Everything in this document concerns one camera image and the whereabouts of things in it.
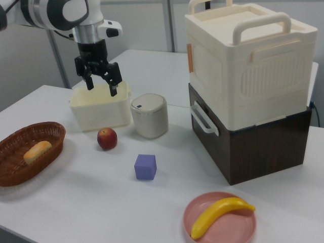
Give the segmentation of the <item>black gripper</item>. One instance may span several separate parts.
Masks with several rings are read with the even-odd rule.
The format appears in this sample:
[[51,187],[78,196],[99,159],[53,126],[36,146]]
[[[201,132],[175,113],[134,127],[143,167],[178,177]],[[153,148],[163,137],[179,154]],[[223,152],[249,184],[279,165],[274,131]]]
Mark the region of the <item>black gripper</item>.
[[118,84],[122,82],[117,62],[108,63],[105,40],[92,44],[78,43],[79,56],[74,59],[76,74],[86,82],[88,90],[94,88],[91,75],[105,75],[104,80],[109,85],[111,97],[117,95]]

